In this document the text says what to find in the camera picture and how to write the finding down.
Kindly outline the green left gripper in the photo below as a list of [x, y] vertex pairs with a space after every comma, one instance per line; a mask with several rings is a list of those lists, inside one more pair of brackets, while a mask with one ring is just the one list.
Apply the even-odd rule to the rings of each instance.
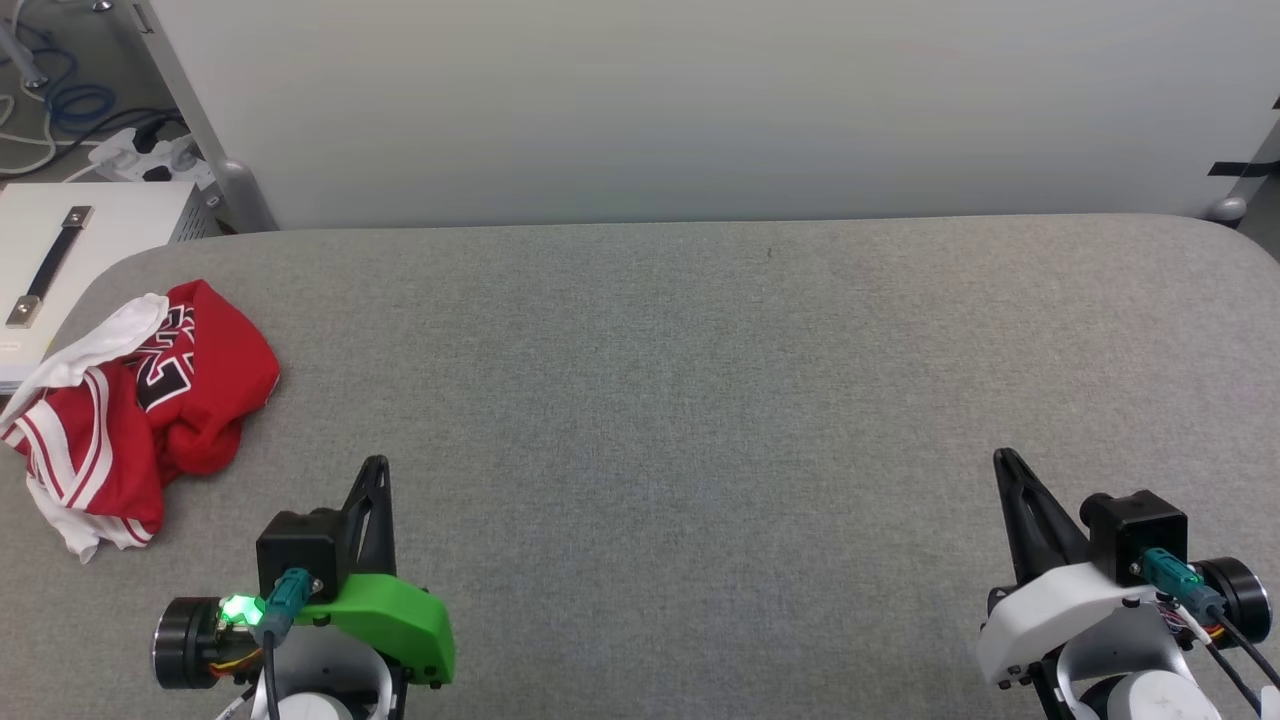
[[443, 601], [394, 577], [396, 533], [387, 457], [366, 457], [342, 509], [339, 559], [353, 574], [294, 624], [333, 626], [410, 670], [415, 685], [454, 682], [456, 643]]

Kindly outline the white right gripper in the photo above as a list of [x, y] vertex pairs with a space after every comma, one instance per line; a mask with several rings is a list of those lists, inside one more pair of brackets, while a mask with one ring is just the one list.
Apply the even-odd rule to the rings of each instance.
[[1015, 582], [1027, 584], [997, 601], [980, 629], [984, 683], [1015, 684], [1033, 664], [1055, 662], [1050, 679], [1065, 684], [1158, 669], [1155, 588], [1119, 585], [1084, 562], [1085, 534], [1016, 450], [997, 448], [993, 465]]

